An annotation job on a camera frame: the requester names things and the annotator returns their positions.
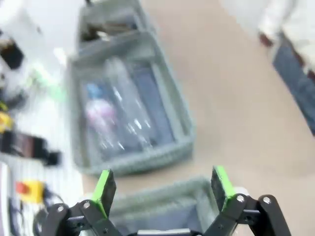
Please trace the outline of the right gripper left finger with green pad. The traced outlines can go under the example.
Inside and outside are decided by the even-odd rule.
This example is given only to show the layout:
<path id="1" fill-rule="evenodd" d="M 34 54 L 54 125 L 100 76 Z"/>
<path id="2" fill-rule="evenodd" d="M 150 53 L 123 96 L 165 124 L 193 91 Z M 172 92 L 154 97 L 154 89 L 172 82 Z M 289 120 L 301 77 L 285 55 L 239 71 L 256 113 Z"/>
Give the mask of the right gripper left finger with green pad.
<path id="1" fill-rule="evenodd" d="M 102 171 L 90 199 L 69 207 L 54 204 L 40 210 L 35 217 L 37 236 L 78 236 L 82 231 L 92 231 L 95 236 L 120 236 L 121 233 L 109 220 L 110 209 L 116 192 L 112 170 Z"/>

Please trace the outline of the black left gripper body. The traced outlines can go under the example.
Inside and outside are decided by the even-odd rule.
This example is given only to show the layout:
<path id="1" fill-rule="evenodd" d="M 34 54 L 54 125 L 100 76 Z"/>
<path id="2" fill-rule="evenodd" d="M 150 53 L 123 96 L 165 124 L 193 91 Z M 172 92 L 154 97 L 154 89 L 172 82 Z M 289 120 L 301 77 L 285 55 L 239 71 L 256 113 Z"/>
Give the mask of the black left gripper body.
<path id="1" fill-rule="evenodd" d="M 24 59 L 24 54 L 15 41 L 1 40 L 0 57 L 11 70 L 15 70 L 21 66 Z"/>

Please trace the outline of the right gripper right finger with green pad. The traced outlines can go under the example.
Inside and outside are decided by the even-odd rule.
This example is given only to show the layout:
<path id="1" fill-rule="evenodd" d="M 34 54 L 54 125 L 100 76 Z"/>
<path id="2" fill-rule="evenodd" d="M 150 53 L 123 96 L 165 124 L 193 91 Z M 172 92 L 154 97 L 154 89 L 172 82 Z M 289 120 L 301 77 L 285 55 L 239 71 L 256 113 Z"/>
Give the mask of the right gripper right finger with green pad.
<path id="1" fill-rule="evenodd" d="M 205 231 L 205 236 L 230 236 L 238 225 L 247 225 L 255 236 L 290 236 L 288 224 L 273 195 L 257 200 L 236 193 L 223 166 L 214 166 L 211 188 L 219 214 Z"/>

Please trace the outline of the finger of the green-tipped left gripper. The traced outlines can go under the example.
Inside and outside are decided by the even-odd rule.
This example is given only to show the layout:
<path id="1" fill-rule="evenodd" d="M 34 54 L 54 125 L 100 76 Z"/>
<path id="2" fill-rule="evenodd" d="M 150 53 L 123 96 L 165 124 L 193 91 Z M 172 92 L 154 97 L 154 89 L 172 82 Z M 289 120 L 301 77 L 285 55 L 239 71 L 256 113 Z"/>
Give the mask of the finger of the green-tipped left gripper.
<path id="1" fill-rule="evenodd" d="M 65 90 L 62 85 L 55 81 L 45 70 L 33 68 L 29 72 L 29 79 L 31 84 L 38 84 L 39 87 L 44 89 L 53 99 L 57 101 L 63 101 L 65 99 Z"/>

